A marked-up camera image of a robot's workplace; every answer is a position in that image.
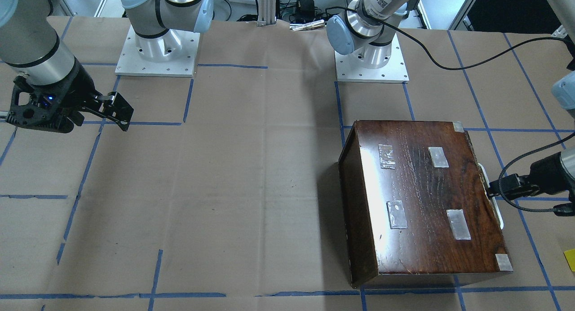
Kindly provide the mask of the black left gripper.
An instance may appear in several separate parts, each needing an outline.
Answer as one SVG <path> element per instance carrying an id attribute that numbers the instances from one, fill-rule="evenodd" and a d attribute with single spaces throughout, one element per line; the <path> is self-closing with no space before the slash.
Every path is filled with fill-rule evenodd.
<path id="1" fill-rule="evenodd" d="M 568 191 L 574 194 L 575 150 L 564 151 L 540 159 L 530 165 L 529 182 L 526 176 L 512 174 L 489 183 L 488 195 L 530 195 L 533 184 L 538 187 L 537 195 L 555 195 Z"/>

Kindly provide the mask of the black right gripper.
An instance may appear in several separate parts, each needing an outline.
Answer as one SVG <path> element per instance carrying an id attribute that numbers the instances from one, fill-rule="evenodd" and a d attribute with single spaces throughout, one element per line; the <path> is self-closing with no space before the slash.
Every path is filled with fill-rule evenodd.
<path id="1" fill-rule="evenodd" d="M 69 133 L 82 125 L 88 112 L 106 119 L 127 132 L 134 108 L 119 94 L 101 95 L 92 77 L 78 60 L 70 73 L 59 82 L 33 85 L 31 78 L 19 74 L 14 78 L 12 100 L 6 122 L 25 129 Z"/>

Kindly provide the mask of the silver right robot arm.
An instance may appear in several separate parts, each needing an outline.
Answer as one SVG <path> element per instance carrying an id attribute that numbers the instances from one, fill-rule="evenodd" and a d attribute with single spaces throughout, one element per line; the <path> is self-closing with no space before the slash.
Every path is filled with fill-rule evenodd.
<path id="1" fill-rule="evenodd" d="M 98 92 L 47 22 L 57 1 L 1 0 L 1 59 L 17 73 L 6 122 L 69 133 L 83 124 L 88 112 L 127 131 L 134 109 L 118 92 Z M 213 0 L 120 1 L 146 60 L 171 59 L 181 50 L 175 31 L 204 33 L 213 20 Z"/>

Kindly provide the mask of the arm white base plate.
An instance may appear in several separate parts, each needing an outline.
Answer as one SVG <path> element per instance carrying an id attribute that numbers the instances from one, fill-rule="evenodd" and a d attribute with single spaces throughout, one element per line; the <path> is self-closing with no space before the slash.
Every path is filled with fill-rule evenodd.
<path id="1" fill-rule="evenodd" d="M 339 82 L 394 84 L 410 80 L 396 35 L 390 44 L 383 47 L 368 44 L 348 55 L 335 52 L 335 65 Z"/>
<path id="2" fill-rule="evenodd" d="M 120 76 L 193 77 L 201 33 L 169 30 L 147 39 L 130 27 L 115 73 Z"/>

